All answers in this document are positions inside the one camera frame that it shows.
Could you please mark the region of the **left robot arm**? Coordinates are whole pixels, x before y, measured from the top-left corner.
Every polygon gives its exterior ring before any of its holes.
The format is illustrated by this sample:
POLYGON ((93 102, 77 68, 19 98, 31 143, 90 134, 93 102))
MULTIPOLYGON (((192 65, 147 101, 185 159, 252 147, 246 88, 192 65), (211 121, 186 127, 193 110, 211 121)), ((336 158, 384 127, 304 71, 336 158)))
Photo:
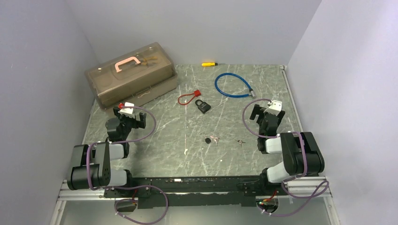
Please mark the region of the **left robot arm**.
POLYGON ((113 108, 114 117, 106 123, 107 138, 95 144, 73 148, 67 185, 70 190, 116 187, 124 197, 134 193, 135 184, 129 170, 111 169, 111 161, 127 158, 127 138, 132 129, 146 127, 146 114, 134 114, 134 104, 124 103, 113 108))

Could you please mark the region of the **silver key bunch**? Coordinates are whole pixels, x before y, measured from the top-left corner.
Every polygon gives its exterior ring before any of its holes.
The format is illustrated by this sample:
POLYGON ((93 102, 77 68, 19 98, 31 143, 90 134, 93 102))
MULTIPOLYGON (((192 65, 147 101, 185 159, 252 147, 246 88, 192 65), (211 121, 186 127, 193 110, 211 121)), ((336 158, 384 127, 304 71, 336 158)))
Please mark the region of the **silver key bunch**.
POLYGON ((218 146, 219 137, 211 135, 210 138, 215 142, 215 145, 218 146))

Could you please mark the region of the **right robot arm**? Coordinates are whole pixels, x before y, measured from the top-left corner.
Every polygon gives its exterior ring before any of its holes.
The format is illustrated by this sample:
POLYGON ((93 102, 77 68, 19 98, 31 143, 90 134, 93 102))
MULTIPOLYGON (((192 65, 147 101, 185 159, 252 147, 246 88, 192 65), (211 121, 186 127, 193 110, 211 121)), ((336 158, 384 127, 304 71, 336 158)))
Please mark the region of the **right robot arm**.
POLYGON ((259 190, 265 195, 275 191, 277 183, 297 175, 321 173, 325 167, 323 156, 311 132, 277 133, 284 115, 285 111, 280 104, 268 108, 255 104, 249 117, 259 125, 258 150, 262 154, 282 156, 282 162, 262 172, 265 178, 258 184, 259 190))

